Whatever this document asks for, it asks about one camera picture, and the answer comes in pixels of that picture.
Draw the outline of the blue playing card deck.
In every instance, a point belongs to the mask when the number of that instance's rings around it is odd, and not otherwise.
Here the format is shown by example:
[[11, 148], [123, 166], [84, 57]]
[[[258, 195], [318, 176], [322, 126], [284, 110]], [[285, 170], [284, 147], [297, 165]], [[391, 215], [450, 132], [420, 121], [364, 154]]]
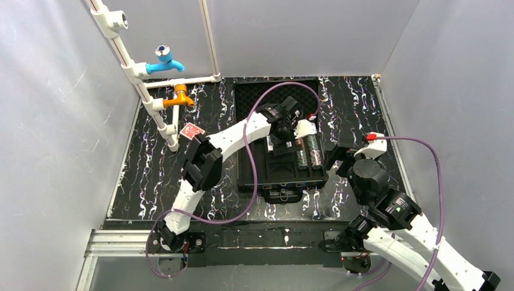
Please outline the blue playing card deck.
[[300, 145], [295, 144], [293, 141], [286, 142], [284, 144], [274, 145], [274, 143], [271, 142], [271, 139], [267, 139], [267, 151], [269, 153], [274, 154], [275, 156], [297, 152], [301, 149], [302, 147]]

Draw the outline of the blue yellow poker chip stack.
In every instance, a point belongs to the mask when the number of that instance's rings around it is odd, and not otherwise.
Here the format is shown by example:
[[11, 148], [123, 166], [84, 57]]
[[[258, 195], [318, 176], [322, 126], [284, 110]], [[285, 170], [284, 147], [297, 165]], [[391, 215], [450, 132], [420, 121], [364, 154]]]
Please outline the blue yellow poker chip stack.
[[309, 148], [310, 152], [319, 152], [319, 144], [318, 139], [316, 135], [308, 135], [305, 137], [305, 140], [307, 141], [307, 146]]

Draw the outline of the green poker chip stack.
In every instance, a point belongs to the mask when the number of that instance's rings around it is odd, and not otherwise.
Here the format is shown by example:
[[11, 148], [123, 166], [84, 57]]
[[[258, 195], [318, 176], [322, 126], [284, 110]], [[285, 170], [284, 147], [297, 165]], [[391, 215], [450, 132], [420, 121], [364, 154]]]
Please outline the green poker chip stack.
[[308, 168], [308, 158], [305, 150], [299, 150], [296, 152], [296, 159], [299, 170], [306, 170]]

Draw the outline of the red playing card deck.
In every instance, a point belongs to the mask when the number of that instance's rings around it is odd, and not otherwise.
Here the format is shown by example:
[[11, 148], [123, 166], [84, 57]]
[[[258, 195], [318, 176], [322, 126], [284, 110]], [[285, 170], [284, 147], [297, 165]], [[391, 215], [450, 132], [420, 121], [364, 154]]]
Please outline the red playing card deck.
[[190, 141], [198, 134], [204, 134], [205, 130], [198, 127], [195, 124], [192, 124], [191, 122], [188, 122], [184, 125], [184, 127], [180, 130], [179, 134]]

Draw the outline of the blue orange poker chip stack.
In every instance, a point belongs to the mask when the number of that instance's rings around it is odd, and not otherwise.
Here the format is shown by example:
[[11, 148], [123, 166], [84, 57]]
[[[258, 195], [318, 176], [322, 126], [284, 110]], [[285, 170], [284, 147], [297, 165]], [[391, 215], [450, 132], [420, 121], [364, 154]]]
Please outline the blue orange poker chip stack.
[[322, 153], [320, 150], [310, 151], [310, 160], [313, 170], [318, 170], [322, 167]]

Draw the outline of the brown poker chip stack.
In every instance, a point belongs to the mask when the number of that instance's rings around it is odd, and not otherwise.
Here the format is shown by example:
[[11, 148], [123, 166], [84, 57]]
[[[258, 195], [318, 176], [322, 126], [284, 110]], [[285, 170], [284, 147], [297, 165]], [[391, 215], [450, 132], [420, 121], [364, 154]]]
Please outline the brown poker chip stack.
[[299, 147], [299, 150], [305, 151], [305, 144], [304, 144], [304, 140], [302, 138], [296, 139], [295, 144]]

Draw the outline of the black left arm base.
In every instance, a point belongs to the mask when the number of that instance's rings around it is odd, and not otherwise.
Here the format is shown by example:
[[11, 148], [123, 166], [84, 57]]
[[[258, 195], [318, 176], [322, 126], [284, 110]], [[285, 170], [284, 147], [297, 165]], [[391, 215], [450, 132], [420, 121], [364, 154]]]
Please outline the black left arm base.
[[[176, 235], [162, 220], [156, 222], [151, 228], [145, 242], [144, 255], [147, 264], [154, 275], [160, 278], [172, 279], [187, 267], [189, 255], [205, 252], [206, 242], [207, 235], [205, 233], [186, 231], [182, 234]], [[179, 271], [175, 274], [166, 275], [161, 271], [156, 270], [150, 261], [150, 254], [160, 254], [160, 252], [178, 254], [181, 259]]]

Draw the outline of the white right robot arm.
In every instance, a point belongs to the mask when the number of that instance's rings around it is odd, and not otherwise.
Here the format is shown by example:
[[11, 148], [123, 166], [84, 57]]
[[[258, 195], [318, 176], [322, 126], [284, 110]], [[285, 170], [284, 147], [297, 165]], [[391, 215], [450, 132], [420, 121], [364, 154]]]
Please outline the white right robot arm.
[[417, 279], [427, 290], [496, 290], [501, 280], [461, 256], [433, 227], [406, 193], [389, 185], [389, 174], [378, 158], [387, 143], [362, 149], [340, 145], [324, 152], [324, 168], [342, 164], [337, 175], [347, 178], [357, 203], [368, 208], [334, 238], [325, 239], [327, 252], [375, 252]]

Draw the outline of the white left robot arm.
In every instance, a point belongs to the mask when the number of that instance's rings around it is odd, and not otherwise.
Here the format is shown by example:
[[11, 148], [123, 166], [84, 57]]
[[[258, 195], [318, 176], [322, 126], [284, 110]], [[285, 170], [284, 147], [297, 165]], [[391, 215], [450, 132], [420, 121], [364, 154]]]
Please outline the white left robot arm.
[[275, 147], [316, 132], [315, 125], [302, 118], [302, 108], [292, 97], [280, 104], [255, 104], [249, 115], [221, 132], [195, 135], [182, 167], [175, 201], [164, 217], [166, 228], [178, 236], [190, 227], [190, 220], [203, 194], [218, 184], [223, 162], [253, 141], [269, 137]]

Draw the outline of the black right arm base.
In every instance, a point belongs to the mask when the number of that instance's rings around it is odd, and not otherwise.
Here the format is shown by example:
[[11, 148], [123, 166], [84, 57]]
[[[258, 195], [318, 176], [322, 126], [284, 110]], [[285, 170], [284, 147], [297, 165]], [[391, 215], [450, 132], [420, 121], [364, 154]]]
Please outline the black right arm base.
[[343, 267], [352, 275], [364, 276], [370, 272], [372, 265], [370, 251], [364, 247], [364, 240], [369, 237], [368, 233], [374, 226], [371, 219], [359, 215], [337, 235], [327, 232], [329, 236], [319, 243], [319, 248], [327, 253], [355, 252], [356, 256], [342, 257]]

